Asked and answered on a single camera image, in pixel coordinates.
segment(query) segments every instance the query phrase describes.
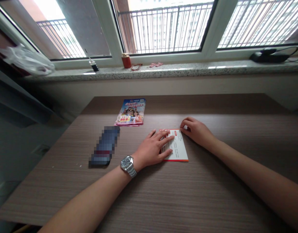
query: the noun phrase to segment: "plastic bag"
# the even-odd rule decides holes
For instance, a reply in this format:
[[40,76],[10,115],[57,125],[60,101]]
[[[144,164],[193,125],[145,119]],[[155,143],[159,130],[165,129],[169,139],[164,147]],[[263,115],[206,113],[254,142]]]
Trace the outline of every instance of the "plastic bag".
[[0,49],[0,53],[6,56],[5,62],[14,64],[31,75],[47,75],[55,71],[54,64],[45,55],[31,52],[22,44],[15,48]]

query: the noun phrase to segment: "window sill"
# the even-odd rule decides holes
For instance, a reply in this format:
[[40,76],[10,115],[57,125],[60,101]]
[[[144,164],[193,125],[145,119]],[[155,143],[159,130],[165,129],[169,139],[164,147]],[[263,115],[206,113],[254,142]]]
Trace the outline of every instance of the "window sill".
[[298,61],[279,64],[259,64],[250,60],[219,61],[206,63],[172,64],[148,68],[142,66],[139,71],[131,71],[123,67],[101,68],[94,74],[93,70],[62,70],[47,76],[23,78],[30,83],[72,82],[89,80],[147,79],[165,77],[195,77],[214,75],[257,74],[257,73],[298,72]]

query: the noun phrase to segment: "balcony railing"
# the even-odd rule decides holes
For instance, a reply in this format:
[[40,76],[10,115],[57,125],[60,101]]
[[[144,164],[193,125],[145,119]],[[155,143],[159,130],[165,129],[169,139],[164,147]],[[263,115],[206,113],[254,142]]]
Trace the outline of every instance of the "balcony railing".
[[218,48],[290,43],[297,29],[298,0],[239,0]]
[[63,58],[86,57],[65,19],[36,22],[49,37]]
[[213,2],[118,12],[130,53],[197,50]]

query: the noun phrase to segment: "wristwatch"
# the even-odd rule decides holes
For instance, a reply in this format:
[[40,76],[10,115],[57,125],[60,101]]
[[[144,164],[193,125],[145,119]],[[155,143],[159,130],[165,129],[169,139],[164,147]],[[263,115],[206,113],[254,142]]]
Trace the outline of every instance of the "wristwatch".
[[134,178],[137,175],[137,172],[135,171],[133,167],[133,157],[132,156],[126,156],[124,159],[121,161],[121,168],[128,172],[129,175]]

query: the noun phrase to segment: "red can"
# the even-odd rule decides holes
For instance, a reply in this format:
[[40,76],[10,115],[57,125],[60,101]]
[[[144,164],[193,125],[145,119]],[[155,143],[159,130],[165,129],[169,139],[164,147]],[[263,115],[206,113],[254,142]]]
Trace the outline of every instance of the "red can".
[[124,68],[126,69],[131,68],[132,66],[131,59],[127,53],[122,54],[122,61],[123,61]]

